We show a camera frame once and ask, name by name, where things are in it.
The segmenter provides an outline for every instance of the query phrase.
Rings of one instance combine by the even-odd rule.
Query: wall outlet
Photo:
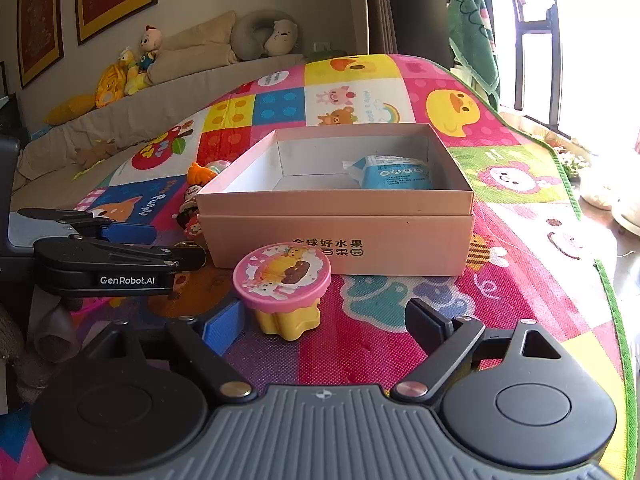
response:
[[[323,50],[331,50],[331,42],[330,41],[315,41],[314,42],[314,52],[321,52]]]

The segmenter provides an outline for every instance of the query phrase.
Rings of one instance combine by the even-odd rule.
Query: pink cardboard box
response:
[[[420,158],[433,190],[360,189],[342,162]],[[274,130],[196,195],[213,263],[233,268],[265,245],[318,247],[335,274],[457,276],[474,193],[428,124]]]

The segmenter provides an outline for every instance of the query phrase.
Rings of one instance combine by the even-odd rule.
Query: colorful play mat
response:
[[[535,318],[613,399],[618,425],[601,464],[619,480],[633,478],[637,424],[628,349],[612,288],[581,235],[580,209],[566,176],[546,144],[508,126],[432,62],[342,57],[242,85],[148,143],[78,207],[152,224],[156,243],[172,245],[185,237],[174,216],[194,160],[234,160],[275,128],[380,122],[431,124],[465,171],[476,192],[465,272],[456,278],[334,276],[320,304],[318,329],[286,342],[263,335],[252,319],[224,357],[260,388],[389,388],[424,359],[404,328],[409,298],[421,298],[445,316],[476,316],[489,327],[513,328],[521,318]],[[303,241],[325,253],[338,242],[358,243]],[[165,317],[199,314],[229,288],[230,271],[208,264],[178,276],[169,297],[113,298],[77,316],[78,337],[108,320],[129,319],[142,328],[161,326]],[[25,408],[0,418],[0,478],[25,480],[44,465],[28,415]]]

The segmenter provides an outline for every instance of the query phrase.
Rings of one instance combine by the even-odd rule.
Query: cartoon bee print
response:
[[[498,267],[508,267],[509,263],[503,258],[507,251],[503,247],[489,247],[486,240],[480,235],[474,234],[471,237],[469,256],[466,258],[466,266],[478,272],[489,262]]]

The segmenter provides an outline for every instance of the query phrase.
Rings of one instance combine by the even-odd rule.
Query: snack bag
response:
[[[367,155],[342,165],[362,189],[433,189],[429,169],[417,158]]]

